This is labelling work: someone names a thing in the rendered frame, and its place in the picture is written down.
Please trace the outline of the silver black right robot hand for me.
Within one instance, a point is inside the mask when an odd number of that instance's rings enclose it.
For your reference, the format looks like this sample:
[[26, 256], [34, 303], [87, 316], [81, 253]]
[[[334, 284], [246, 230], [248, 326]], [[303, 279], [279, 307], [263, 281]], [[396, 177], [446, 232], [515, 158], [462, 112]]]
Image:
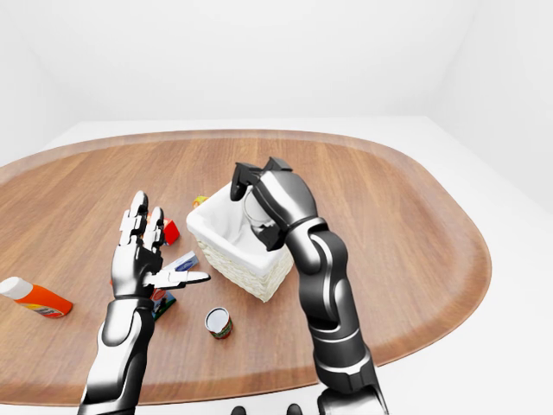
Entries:
[[286, 245], [293, 254], [316, 254], [308, 233], [297, 229], [318, 216], [315, 199], [305, 181], [283, 159], [272, 156], [263, 168], [237, 163], [231, 200], [241, 200], [248, 188], [273, 221], [271, 225], [251, 227], [269, 251]]

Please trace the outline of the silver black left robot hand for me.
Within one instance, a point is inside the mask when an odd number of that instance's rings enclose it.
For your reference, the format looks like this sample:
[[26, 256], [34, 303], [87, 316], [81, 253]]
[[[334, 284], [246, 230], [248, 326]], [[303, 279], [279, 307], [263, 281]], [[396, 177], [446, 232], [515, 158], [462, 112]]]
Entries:
[[148, 213], [148, 197], [138, 191], [120, 225], [121, 238], [111, 264], [114, 297], [149, 298], [157, 289], [181, 289], [211, 277], [203, 271], [162, 269], [164, 213], [155, 207]]

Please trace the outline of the silver tin can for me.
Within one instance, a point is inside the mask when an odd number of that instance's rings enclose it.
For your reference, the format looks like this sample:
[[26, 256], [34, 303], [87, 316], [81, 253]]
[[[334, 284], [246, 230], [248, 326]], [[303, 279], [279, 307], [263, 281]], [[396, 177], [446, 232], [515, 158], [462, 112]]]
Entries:
[[252, 194], [252, 188], [246, 191], [242, 200], [242, 208], [246, 219], [254, 228], [271, 227], [275, 224], [274, 220], [264, 211]]

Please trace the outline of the white woven basket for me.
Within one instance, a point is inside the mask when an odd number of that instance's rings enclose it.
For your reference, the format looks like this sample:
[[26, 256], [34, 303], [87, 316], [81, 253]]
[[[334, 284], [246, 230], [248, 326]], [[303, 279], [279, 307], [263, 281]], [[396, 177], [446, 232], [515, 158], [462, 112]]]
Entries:
[[209, 264], [254, 297], [268, 302], [292, 269], [287, 247], [269, 252], [246, 219], [243, 202], [230, 199], [230, 184], [214, 193], [187, 216]]

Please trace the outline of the green blue printed carton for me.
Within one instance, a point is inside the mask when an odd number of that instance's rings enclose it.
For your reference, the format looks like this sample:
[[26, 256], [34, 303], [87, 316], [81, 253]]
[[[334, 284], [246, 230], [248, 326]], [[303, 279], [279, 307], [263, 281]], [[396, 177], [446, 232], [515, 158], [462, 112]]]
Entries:
[[169, 290], [163, 290], [155, 288], [150, 296], [153, 302], [152, 316], [156, 321], [161, 315], [163, 315], [167, 309], [176, 302], [175, 297]]

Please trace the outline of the red printed box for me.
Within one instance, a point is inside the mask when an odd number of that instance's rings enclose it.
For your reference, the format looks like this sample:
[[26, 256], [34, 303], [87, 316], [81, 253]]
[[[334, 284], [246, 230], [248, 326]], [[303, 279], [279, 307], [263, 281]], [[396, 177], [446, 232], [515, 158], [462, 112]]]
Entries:
[[143, 236], [144, 244], [148, 247], [158, 247], [161, 244], [172, 245], [180, 236], [176, 224], [171, 219], [163, 219], [163, 227], [159, 225], [156, 218], [151, 218], [152, 214], [147, 215], [148, 225]]

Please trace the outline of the blue white printed box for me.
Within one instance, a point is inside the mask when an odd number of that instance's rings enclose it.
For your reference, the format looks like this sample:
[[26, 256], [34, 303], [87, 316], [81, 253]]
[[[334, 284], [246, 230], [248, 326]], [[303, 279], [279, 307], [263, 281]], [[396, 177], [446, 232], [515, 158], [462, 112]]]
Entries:
[[168, 271], [187, 271], [199, 263], [199, 260], [193, 251], [185, 253], [183, 256], [174, 260], [163, 267]]

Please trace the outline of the orange bottle with white cap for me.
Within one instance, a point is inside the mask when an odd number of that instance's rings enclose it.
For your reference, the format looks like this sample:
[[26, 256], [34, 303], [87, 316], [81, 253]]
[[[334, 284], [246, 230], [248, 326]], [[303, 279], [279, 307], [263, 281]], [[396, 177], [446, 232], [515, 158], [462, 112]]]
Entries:
[[73, 309], [73, 304], [64, 297], [19, 277], [0, 282], [0, 294], [46, 318], [63, 317]]

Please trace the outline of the red green labelled tin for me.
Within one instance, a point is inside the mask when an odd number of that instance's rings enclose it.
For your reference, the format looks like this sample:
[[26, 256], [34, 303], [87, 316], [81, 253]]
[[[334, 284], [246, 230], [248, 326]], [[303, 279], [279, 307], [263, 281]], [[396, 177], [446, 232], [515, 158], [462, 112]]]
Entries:
[[228, 337], [233, 329], [231, 316], [228, 310], [223, 307], [213, 308], [207, 313], [205, 326], [210, 334], [217, 340]]

